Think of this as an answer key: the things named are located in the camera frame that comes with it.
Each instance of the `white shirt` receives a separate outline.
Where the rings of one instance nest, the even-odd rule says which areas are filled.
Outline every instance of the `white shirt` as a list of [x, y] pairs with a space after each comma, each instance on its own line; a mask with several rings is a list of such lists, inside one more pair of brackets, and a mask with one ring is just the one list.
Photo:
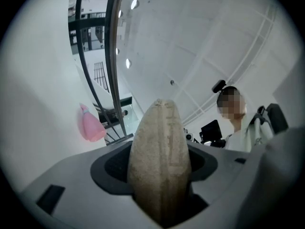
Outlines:
[[224, 148], [228, 150], [244, 152], [244, 148], [242, 147], [242, 142], [241, 142], [241, 131], [233, 133], [227, 140]]

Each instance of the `person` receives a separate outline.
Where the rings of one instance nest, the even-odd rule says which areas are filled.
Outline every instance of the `person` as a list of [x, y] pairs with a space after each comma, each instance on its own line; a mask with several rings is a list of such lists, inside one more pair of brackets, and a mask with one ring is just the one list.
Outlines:
[[[109, 118], [109, 120], [110, 120], [110, 122], [111, 122], [112, 124], [114, 124], [114, 123], [116, 123], [116, 125], [118, 124], [119, 119], [118, 119], [118, 117], [117, 117], [117, 115], [116, 115], [115, 109], [105, 110], [105, 113], [107, 114], [107, 116], [108, 116], [108, 118]], [[126, 115], [128, 115], [128, 111], [127, 111], [127, 110], [124, 110], [124, 111], [122, 112], [122, 117], [124, 117], [124, 116], [126, 116]], [[100, 122], [101, 122], [101, 123], [107, 122], [105, 116], [103, 116], [102, 113], [99, 113], [99, 119], [100, 119]]]
[[222, 117], [234, 127], [234, 133], [226, 138], [225, 149], [250, 152], [253, 146], [273, 137], [267, 122], [261, 122], [257, 113], [247, 113], [245, 99], [236, 87], [222, 89], [216, 104]]

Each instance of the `black slot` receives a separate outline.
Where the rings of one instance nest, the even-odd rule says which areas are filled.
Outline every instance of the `black slot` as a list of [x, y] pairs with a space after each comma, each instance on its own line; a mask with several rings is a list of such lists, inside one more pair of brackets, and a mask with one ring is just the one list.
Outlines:
[[48, 189], [38, 199], [36, 204], [49, 215], [54, 211], [65, 188], [57, 185], [50, 185]]
[[[132, 141], [96, 159], [90, 169], [94, 182], [104, 191], [114, 195], [132, 195], [127, 183], [127, 169]], [[188, 146], [192, 173], [190, 181], [207, 179], [218, 166], [217, 159], [192, 146]]]
[[245, 158], [237, 158], [235, 160], [235, 162], [240, 163], [240, 164], [244, 164], [246, 162], [246, 159]]

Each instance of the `black metal frame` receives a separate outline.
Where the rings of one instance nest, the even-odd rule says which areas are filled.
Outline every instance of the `black metal frame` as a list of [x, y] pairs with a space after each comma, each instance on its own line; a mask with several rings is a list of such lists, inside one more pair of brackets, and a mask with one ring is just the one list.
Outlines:
[[90, 27], [96, 27], [101, 26], [105, 24], [105, 18], [89, 18], [89, 19], [77, 19], [76, 12], [75, 12], [75, 21], [69, 22], [68, 27], [69, 31], [84, 29], [84, 28], [90, 28]]
[[107, 79], [104, 70], [103, 62], [94, 64], [94, 79], [99, 83], [107, 92], [109, 92]]
[[[80, 20], [81, 19], [81, 0], [76, 0], [76, 11], [75, 11], [75, 19], [77, 20]], [[105, 113], [103, 107], [102, 107], [102, 104], [95, 92], [95, 89], [93, 87], [93, 84], [92, 84], [92, 81], [91, 81], [91, 78], [89, 76], [89, 72], [88, 72], [88, 69], [87, 69], [87, 64], [86, 64], [86, 60], [85, 60], [85, 55], [84, 55], [84, 51], [83, 51], [83, 47], [82, 47], [82, 38], [81, 38], [81, 28], [77, 28], [76, 29], [76, 39], [77, 39], [77, 47], [78, 47], [78, 51], [79, 51], [79, 56], [80, 56], [80, 60], [81, 60], [81, 66], [82, 66], [82, 69], [84, 71], [84, 74], [85, 74], [85, 77], [86, 77], [86, 80], [87, 80], [87, 83], [90, 87], [90, 90], [92, 92], [92, 95], [97, 103], [97, 105], [99, 106], [99, 108], [101, 109], [101, 112], [102, 114], [105, 116], [108, 124], [111, 125], [111, 121], [109, 120], [107, 114]], [[116, 130], [112, 127], [113, 131], [115, 132], [115, 134], [120, 138], [119, 134], [116, 132]]]
[[119, 96], [119, 87], [117, 81], [116, 71], [116, 37], [118, 14], [122, 0], [108, 0], [106, 17], [105, 17], [105, 59], [108, 74], [109, 87], [113, 98], [114, 108], [117, 113], [122, 131], [126, 137], [126, 130], [124, 126], [123, 117], [121, 115], [122, 109]]

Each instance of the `gray device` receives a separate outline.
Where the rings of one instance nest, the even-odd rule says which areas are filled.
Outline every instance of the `gray device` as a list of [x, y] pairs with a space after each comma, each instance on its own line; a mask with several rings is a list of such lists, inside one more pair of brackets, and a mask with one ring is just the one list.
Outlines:
[[[190, 213], [172, 228], [253, 223], [296, 181], [305, 154], [304, 133], [305, 128], [288, 129], [250, 153], [188, 142]], [[160, 229], [135, 203], [126, 183], [131, 144], [66, 158], [34, 180], [20, 199], [47, 228]]]

